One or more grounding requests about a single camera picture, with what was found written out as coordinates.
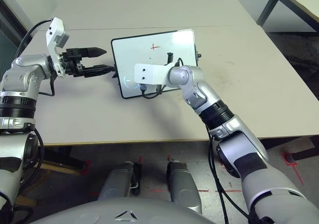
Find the white table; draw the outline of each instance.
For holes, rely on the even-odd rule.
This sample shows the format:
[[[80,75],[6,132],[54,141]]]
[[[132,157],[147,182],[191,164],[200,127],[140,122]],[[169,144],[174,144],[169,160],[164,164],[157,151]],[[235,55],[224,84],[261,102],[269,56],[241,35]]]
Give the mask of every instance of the white table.
[[[207,82],[259,138],[319,134],[319,102],[237,0],[94,1],[66,0],[52,14],[70,28],[65,48],[108,51],[84,66],[113,65],[113,38],[193,28]],[[24,54],[47,53],[45,44],[39,31]],[[57,79],[55,97],[39,96],[36,126],[47,145],[207,139],[180,91],[125,100],[111,76]]]
[[[258,25],[263,25],[275,7],[281,1],[291,11],[304,20],[315,31],[319,32],[319,1],[318,0],[269,0],[257,20]]]

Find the wire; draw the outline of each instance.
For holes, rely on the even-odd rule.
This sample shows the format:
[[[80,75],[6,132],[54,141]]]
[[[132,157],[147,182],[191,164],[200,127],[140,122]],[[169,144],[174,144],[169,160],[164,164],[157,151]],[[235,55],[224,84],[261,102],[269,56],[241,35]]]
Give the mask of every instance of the wire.
[[[208,133],[208,136],[209,136],[209,149],[208,149],[208,163],[209,163],[209,168],[210,168],[210,171],[212,172],[213,174],[213,177],[215,179],[215,183],[216,183],[216,187],[217,187],[217,191],[219,193],[219,191],[221,191],[221,193],[227,198],[227,200],[231,203],[231,205],[234,206],[234,208],[237,209],[237,211],[239,211],[244,217],[246,217],[247,219],[249,218],[248,214],[245,213],[231,198],[230,196],[228,196],[228,194],[226,193],[226,191],[224,190],[224,188],[222,187],[221,183],[219,182],[219,179],[217,177],[217,173],[216,173],[216,168],[215,168],[215,163],[214,163],[214,154],[213,154],[213,138],[212,136],[210,135],[209,133],[209,130],[208,128],[206,127],[207,129],[207,133]],[[226,213],[226,210],[224,211],[224,207],[223,207],[223,203],[224,203],[224,200],[223,198],[221,198],[221,203],[222,203],[222,208],[223,208],[223,212],[224,212],[224,218],[226,220],[227,218],[227,213]]]
[[[219,198],[220,198],[220,203],[223,209],[223,213],[224,213],[224,220],[225,220],[225,224],[228,224],[228,216],[227,216],[227,211],[226,211],[226,206],[225,206],[225,202],[223,199],[223,188],[218,180],[217,177],[217,173],[216,173],[216,167],[215,167],[215,163],[214,163],[214,156],[213,156],[213,143],[212,143],[212,138],[209,139],[209,148],[208,148],[208,164],[209,164],[209,168],[211,173],[213,174],[214,180],[215,180],[215,184],[217,187],[217,191],[219,194]]]
[[[33,209],[30,207],[26,207],[26,206],[15,207],[15,208],[13,208],[13,210],[14,210],[14,212],[25,211],[28,213],[25,218],[23,218],[20,221],[17,221],[15,224],[25,224],[31,218],[31,216],[33,214]]]
[[[161,95],[161,93],[163,92],[164,88],[166,87],[166,85],[163,85],[163,87],[161,88],[160,91],[158,91],[155,95],[153,96],[146,96],[145,95],[145,90],[142,90],[142,96],[145,98],[145,99],[154,99],[155,97]]]
[[[56,79],[57,75],[56,73],[51,75],[51,78],[50,78],[50,88],[51,88],[51,94],[49,93],[45,93],[45,92],[39,92],[39,95],[45,95],[45,96],[55,96],[55,90],[54,90],[54,81]]]
[[[35,168],[35,171],[32,173],[32,175],[29,177],[29,179],[27,179],[27,181],[20,187],[18,195],[20,195],[25,188],[30,184],[30,182],[32,181],[32,179],[36,176],[36,174],[39,172],[39,169],[43,163],[43,159],[44,159],[44,144],[43,144],[43,140],[41,138],[40,133],[38,132],[38,130],[35,128],[34,132],[36,134],[36,136],[39,139],[39,143],[40,143],[40,160],[38,162],[37,167]]]
[[[28,39],[28,37],[31,35],[31,33],[38,27],[40,26],[41,24],[44,24],[46,22],[49,22],[49,21],[52,21],[53,19],[48,19],[48,20],[44,20],[44,21],[41,21],[39,23],[37,23],[36,25],[33,26],[33,28],[31,28],[27,33],[26,35],[24,36],[24,38],[22,39],[16,53],[15,53],[15,57],[14,58],[17,58],[20,54],[21,54],[21,49],[23,47],[23,44],[25,43],[25,41]]]
[[[179,64],[179,62],[181,62],[181,65],[183,66],[184,65],[184,63],[183,63],[183,60],[179,57],[179,59],[177,60],[177,62],[176,63],[178,63]]]

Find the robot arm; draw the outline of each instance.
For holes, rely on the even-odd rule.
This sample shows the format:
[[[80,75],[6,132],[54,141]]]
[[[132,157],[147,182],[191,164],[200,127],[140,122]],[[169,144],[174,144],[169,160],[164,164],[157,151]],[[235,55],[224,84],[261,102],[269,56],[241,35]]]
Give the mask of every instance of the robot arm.
[[[277,224],[297,224],[305,220],[318,223],[319,210],[282,172],[268,163],[262,143],[205,82],[200,68],[176,67],[173,63],[167,66],[137,64],[135,81],[181,88],[186,103],[200,116],[212,137],[220,141],[217,154],[227,171],[241,178],[247,209],[258,220],[272,220]]]
[[[57,76],[66,74],[93,77],[114,71],[114,67],[107,65],[85,68],[80,63],[82,57],[106,53],[100,48],[66,49],[58,54],[56,48],[63,48],[68,38],[62,21],[54,18],[46,32],[50,56],[18,57],[3,76],[0,90],[0,220],[4,218],[10,222],[12,219],[23,169],[36,163],[38,139],[33,134],[34,113],[42,80],[51,79],[53,83]]]

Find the floor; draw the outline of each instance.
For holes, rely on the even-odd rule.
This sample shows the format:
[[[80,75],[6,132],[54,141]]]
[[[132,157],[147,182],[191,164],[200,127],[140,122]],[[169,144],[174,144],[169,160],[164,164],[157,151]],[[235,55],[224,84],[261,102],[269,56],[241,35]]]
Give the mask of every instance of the floor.
[[[291,64],[304,80],[310,80],[310,89],[316,93],[318,76],[318,38],[286,34],[269,34],[278,48],[291,59]],[[282,158],[285,152],[297,152],[313,147],[307,137],[302,137],[269,150],[270,164],[286,174],[305,196],[319,207],[319,157],[304,159],[296,166],[286,165]],[[97,199],[99,190],[109,172],[124,161],[138,161],[142,157],[143,177],[141,197],[169,200],[166,185],[167,157],[187,163],[202,200],[203,215],[217,224],[224,223],[220,200],[207,162],[207,142],[187,143],[135,143],[106,144],[73,147],[71,156],[91,160],[88,174],[73,176],[51,171],[40,171],[34,185],[26,196],[37,199],[38,205],[30,220],[34,221],[52,213]],[[230,197],[247,211],[242,196],[240,180],[231,177],[217,161],[217,173]],[[227,201],[226,208],[231,224],[246,224]]]

